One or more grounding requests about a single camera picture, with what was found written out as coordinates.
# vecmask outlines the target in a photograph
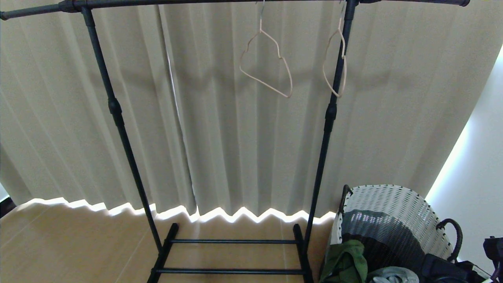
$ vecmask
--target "curtain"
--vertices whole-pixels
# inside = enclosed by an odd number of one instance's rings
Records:
[[[49,3],[4,2],[2,10]],[[93,10],[157,211],[309,210],[330,95],[321,64],[342,5],[266,2],[264,30],[292,72],[290,99],[239,71],[260,8]],[[502,13],[500,2],[358,5],[317,216],[336,209],[346,183],[396,183],[427,194],[501,48]],[[14,201],[64,196],[140,208],[82,17],[13,19],[1,33],[0,181]],[[338,48],[336,39],[325,64],[329,78]],[[266,37],[252,42],[242,67],[288,91]]]

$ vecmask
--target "laundry basket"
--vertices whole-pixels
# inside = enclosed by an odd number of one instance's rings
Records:
[[[452,247],[444,227],[454,225]],[[455,260],[462,243],[459,225],[439,222],[428,203],[414,191],[395,185],[344,186],[330,244],[356,239],[365,246],[368,271],[401,266],[420,274],[426,254]]]

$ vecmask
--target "black metal clothes rack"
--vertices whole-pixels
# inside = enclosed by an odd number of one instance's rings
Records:
[[[119,101],[115,97],[112,83],[108,75],[105,59],[96,32],[96,25],[93,19],[92,9],[110,8],[110,7],[126,7],[126,6],[145,6],[145,5],[174,5],[174,4],[196,4],[196,3],[225,3],[225,2],[252,2],[253,0],[63,0],[57,4],[45,5],[33,8],[26,8],[14,11],[0,12],[0,19],[8,20],[12,18],[19,18],[31,15],[40,15],[54,12],[66,13],[82,13],[86,26],[88,27],[89,36],[93,45],[96,61],[100,69],[103,84],[108,96],[108,107],[115,125],[119,131],[119,136],[126,153],[126,157],[133,174],[136,188],[140,196],[145,214],[147,216],[148,224],[152,231],[155,245],[157,247],[158,255],[154,267],[151,270],[148,283],[158,282],[160,275],[163,273],[186,273],[186,274],[284,274],[284,275],[302,275],[304,283],[313,283],[312,271],[309,266],[307,257],[307,250],[309,246],[309,239],[311,237],[311,230],[313,225],[314,213],[316,211],[316,203],[318,200],[319,189],[321,185],[321,178],[325,166],[326,154],[328,151],[328,144],[330,141],[330,134],[332,132],[333,123],[337,114],[337,97],[334,94],[330,96],[330,103],[325,113],[325,125],[323,128],[323,139],[321,143],[320,156],[318,167],[316,170],[316,177],[314,182],[313,195],[311,200],[311,209],[309,211],[309,218],[305,236],[302,236],[300,226],[295,224],[293,226],[293,235],[295,240],[216,240],[216,239],[176,239],[178,232],[178,224],[173,223],[164,243],[161,243],[159,233],[154,223],[152,213],[148,206],[148,199],[143,188],[138,166],[134,159],[133,150],[129,142],[129,138],[124,126],[124,119],[122,117],[122,110]],[[299,1],[299,0],[268,0],[268,1]],[[346,41],[346,49],[348,47],[349,35],[353,17],[355,15],[356,6],[359,3],[375,3],[381,0],[346,0],[346,10],[344,17],[344,28],[342,31],[343,37]],[[470,0],[390,0],[390,1],[414,1],[414,2],[428,2],[428,3],[443,3],[466,6]],[[342,41],[339,47],[339,56],[336,65],[336,72],[333,78],[332,88],[339,91],[341,78],[343,74],[343,60],[342,60]],[[300,261],[300,269],[195,269],[195,268],[165,268],[164,264],[169,255],[171,246],[175,243],[212,243],[212,244],[292,244],[297,247],[297,252]]]

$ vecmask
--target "vertical black pole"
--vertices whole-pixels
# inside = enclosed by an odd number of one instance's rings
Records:
[[[84,20],[86,21],[86,26],[89,30],[89,36],[91,37],[91,43],[93,44],[96,61],[98,62],[98,67],[100,68],[101,78],[103,80],[103,84],[105,85],[105,90],[107,91],[108,108],[110,110],[110,113],[114,117],[115,125],[119,130],[122,146],[124,147],[124,151],[126,152],[131,172],[133,173],[134,182],[136,183],[136,188],[138,189],[141,203],[143,204],[143,208],[145,209],[148,224],[150,225],[150,229],[152,230],[152,234],[154,236],[155,245],[157,246],[159,253],[161,253],[162,244],[159,238],[159,233],[157,232],[157,228],[155,227],[154,218],[152,217],[152,212],[150,211],[150,208],[148,206],[147,195],[145,193],[145,189],[143,188],[143,183],[141,182],[140,172],[138,171],[138,166],[136,165],[136,161],[134,160],[133,150],[131,149],[131,144],[129,143],[126,127],[124,126],[124,119],[122,118],[121,105],[119,104],[117,98],[115,98],[114,90],[112,89],[112,83],[110,82],[110,77],[108,76],[107,66],[105,65],[105,59],[103,58],[100,41],[96,32],[93,13],[91,13],[91,10],[89,8],[82,7],[82,14],[84,16]]]
[[[346,12],[344,15],[344,28],[343,37],[346,41],[346,50],[348,49],[349,33],[351,30],[351,24],[353,23],[353,17],[355,16],[355,8],[358,5],[359,0],[347,0]],[[336,74],[333,77],[333,89],[339,91],[339,86],[341,85],[341,78],[343,76],[343,66],[344,61],[342,60],[343,43],[339,47],[339,56],[337,59]],[[309,211],[309,219],[307,221],[306,235],[304,238],[304,247],[302,253],[307,256],[307,248],[309,246],[309,238],[311,237],[311,230],[313,226],[314,213],[316,211],[316,203],[318,201],[319,187],[321,185],[321,177],[323,175],[323,169],[325,167],[325,159],[328,151],[328,143],[330,142],[330,133],[332,132],[333,122],[336,119],[337,114],[337,97],[332,93],[330,97],[330,103],[325,112],[325,127],[323,129],[323,140],[321,142],[321,151],[319,153],[318,169],[316,170],[316,178],[314,180],[313,197],[311,200],[311,210]]]

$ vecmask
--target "tile floor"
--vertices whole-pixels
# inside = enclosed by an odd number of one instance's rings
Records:
[[[178,238],[291,239],[292,227],[275,216],[255,223],[247,216],[189,221],[179,214],[157,220],[161,238],[173,222]],[[297,221],[304,233],[306,220]],[[331,221],[313,227],[309,260],[314,278],[323,258]],[[2,283],[146,282],[157,257],[145,215],[126,210],[110,216],[86,206],[21,206],[0,220]],[[175,244],[166,267],[300,268],[294,245]],[[302,276],[163,274],[159,282],[302,282]]]

